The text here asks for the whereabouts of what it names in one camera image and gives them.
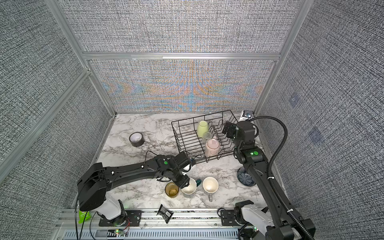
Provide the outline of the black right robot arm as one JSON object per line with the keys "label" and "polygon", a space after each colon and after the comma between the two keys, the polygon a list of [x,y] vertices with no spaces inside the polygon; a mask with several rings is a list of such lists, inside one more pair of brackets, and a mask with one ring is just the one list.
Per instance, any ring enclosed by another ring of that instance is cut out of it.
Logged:
{"label": "black right robot arm", "polygon": [[258,186],[270,211],[267,215],[250,201],[243,201],[235,206],[237,222],[253,226],[267,240],[312,240],[316,232],[314,223],[295,209],[272,172],[273,162],[288,138],[285,124],[277,118],[274,121],[282,126],[284,136],[269,160],[255,144],[255,128],[251,121],[225,123],[223,134],[234,141],[237,160]]}

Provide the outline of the pink ceramic mug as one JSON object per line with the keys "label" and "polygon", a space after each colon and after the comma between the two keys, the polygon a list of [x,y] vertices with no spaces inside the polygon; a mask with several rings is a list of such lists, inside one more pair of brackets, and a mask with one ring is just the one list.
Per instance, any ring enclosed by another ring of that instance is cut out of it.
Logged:
{"label": "pink ceramic mug", "polygon": [[207,158],[216,156],[220,151],[220,143],[216,139],[210,139],[206,142],[205,156]]}

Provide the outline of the teal mug white inside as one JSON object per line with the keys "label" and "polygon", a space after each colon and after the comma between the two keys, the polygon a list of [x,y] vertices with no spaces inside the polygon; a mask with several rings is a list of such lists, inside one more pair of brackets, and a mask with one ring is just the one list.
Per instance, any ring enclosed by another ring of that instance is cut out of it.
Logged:
{"label": "teal mug white inside", "polygon": [[181,189],[183,196],[186,198],[191,198],[197,191],[198,186],[202,183],[201,179],[195,180],[190,178],[189,185]]}

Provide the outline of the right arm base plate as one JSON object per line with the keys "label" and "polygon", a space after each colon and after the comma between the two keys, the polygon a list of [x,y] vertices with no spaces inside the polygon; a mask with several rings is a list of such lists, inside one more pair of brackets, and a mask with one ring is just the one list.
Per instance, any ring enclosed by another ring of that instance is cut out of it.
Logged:
{"label": "right arm base plate", "polygon": [[219,209],[218,215],[220,217],[222,226],[225,227],[240,227],[243,226],[246,222],[239,221],[235,210]]}

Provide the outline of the light green ceramic mug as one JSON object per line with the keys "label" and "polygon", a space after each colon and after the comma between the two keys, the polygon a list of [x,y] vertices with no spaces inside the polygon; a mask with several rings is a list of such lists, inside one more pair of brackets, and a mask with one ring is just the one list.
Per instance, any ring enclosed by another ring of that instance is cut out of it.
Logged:
{"label": "light green ceramic mug", "polygon": [[198,128],[197,128],[197,135],[199,138],[202,138],[203,135],[209,131],[209,125],[208,122],[206,121],[200,121],[198,123]]}

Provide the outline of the clear glass cup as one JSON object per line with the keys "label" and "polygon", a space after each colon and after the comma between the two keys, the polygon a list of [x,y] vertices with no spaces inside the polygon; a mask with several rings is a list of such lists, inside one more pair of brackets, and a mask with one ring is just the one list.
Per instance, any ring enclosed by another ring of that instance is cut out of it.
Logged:
{"label": "clear glass cup", "polygon": [[213,138],[213,134],[211,134],[210,132],[206,132],[203,134],[203,143],[205,144],[207,141],[211,140]]}

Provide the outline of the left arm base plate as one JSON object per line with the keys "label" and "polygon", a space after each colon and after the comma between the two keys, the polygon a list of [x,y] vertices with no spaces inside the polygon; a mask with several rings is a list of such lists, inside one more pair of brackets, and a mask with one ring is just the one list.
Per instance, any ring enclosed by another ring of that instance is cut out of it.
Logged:
{"label": "left arm base plate", "polygon": [[114,220],[108,220],[101,218],[99,221],[99,227],[138,227],[142,218],[141,210],[126,210],[123,217],[118,217]]}

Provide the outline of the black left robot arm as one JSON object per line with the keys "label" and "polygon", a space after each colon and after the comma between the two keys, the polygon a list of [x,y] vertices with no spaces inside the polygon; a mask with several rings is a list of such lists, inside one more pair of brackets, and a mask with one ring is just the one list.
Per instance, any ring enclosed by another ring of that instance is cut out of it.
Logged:
{"label": "black left robot arm", "polygon": [[108,191],[128,183],[168,178],[180,189],[189,186],[187,172],[196,164],[186,152],[176,156],[156,155],[142,163],[119,167],[104,167],[96,163],[77,182],[79,210],[96,211],[103,219],[122,225],[127,214],[122,201],[114,199]]}

